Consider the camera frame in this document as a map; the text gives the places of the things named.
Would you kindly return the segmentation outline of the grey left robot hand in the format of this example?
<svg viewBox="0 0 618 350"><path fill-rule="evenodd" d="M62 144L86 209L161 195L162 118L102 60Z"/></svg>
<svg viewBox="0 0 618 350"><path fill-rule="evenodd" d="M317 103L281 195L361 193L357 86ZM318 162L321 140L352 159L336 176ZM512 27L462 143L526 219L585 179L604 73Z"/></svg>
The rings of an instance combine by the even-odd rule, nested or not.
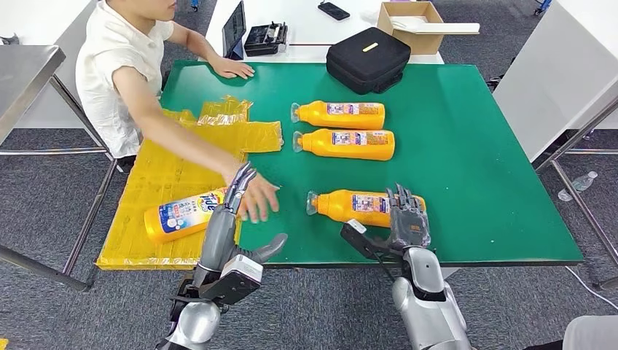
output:
<svg viewBox="0 0 618 350"><path fill-rule="evenodd" d="M285 233L275 235L269 244L252 251L239 247L235 242L236 215L240 202L249 182L256 175L257 170L252 164L245 163L232 178L223 203L214 209L206 227L200 259L193 271L194 287L201 287L218 279L224 265L239 254L262 264L283 249L288 239Z"/></svg>

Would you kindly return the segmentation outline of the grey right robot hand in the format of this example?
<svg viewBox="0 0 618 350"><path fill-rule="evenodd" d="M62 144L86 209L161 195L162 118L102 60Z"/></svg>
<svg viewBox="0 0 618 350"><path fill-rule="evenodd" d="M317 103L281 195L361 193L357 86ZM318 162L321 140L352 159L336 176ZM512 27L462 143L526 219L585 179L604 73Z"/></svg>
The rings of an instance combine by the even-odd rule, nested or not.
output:
<svg viewBox="0 0 618 350"><path fill-rule="evenodd" d="M396 183L396 190L386 188L390 233L375 243L385 252L403 255L409 248L426 248L431 242L429 217L424 199Z"/></svg>

